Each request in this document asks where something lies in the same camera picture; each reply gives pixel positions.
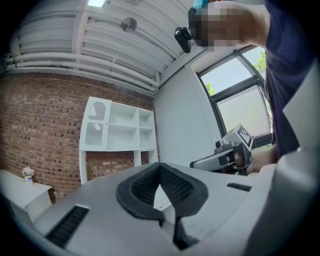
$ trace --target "window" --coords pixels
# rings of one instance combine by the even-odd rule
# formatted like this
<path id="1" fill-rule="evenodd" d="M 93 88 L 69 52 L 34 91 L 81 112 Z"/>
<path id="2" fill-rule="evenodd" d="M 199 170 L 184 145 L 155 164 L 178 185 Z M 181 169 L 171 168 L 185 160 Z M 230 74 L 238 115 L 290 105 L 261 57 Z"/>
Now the window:
<path id="1" fill-rule="evenodd" d="M 214 91 L 209 90 L 209 94 L 212 96 L 214 93 L 219 93 L 249 77 L 251 77 L 250 72 L 237 58 L 234 58 L 203 75 L 201 79 L 205 85 L 212 84 L 213 86 L 214 84 Z"/>
<path id="2" fill-rule="evenodd" d="M 272 139 L 272 113 L 265 94 L 266 55 L 248 46 L 198 74 L 212 98 L 221 136 L 242 124 L 254 137 L 252 148 L 264 149 Z"/>
<path id="3" fill-rule="evenodd" d="M 243 53 L 243 56 L 256 68 L 263 79 L 266 79 L 266 53 L 262 47 L 256 47 Z"/>

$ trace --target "white table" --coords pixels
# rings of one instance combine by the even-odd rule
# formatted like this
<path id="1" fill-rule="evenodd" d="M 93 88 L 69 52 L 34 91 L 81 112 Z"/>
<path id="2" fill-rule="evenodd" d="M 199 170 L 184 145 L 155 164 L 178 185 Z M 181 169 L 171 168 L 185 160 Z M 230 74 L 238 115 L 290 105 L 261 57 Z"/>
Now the white table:
<path id="1" fill-rule="evenodd" d="M 0 170 L 0 193 L 10 202 L 14 214 L 27 223 L 33 223 L 51 205 L 48 190 L 51 186 L 33 182 Z"/>

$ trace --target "white bookshelf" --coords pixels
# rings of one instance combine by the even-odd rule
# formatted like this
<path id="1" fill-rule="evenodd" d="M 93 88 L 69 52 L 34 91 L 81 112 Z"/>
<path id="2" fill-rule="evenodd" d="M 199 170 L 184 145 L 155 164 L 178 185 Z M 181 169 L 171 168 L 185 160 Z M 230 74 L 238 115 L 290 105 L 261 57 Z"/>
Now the white bookshelf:
<path id="1" fill-rule="evenodd" d="M 87 181 L 86 152 L 134 152 L 140 166 L 141 152 L 149 163 L 158 162 L 154 112 L 111 100 L 90 97 L 81 126 L 79 168 L 81 183 Z"/>

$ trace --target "navy shirt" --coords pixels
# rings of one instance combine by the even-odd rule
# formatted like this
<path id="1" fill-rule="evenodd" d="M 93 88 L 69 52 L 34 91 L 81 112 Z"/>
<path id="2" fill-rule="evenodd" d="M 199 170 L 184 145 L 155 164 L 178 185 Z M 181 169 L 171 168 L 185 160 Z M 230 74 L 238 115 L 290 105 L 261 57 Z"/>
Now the navy shirt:
<path id="1" fill-rule="evenodd" d="M 316 56 L 294 16 L 270 0 L 265 1 L 265 6 L 270 14 L 265 86 L 273 117 L 272 143 L 277 144 L 281 157 L 299 147 L 283 109 L 304 81 Z"/>

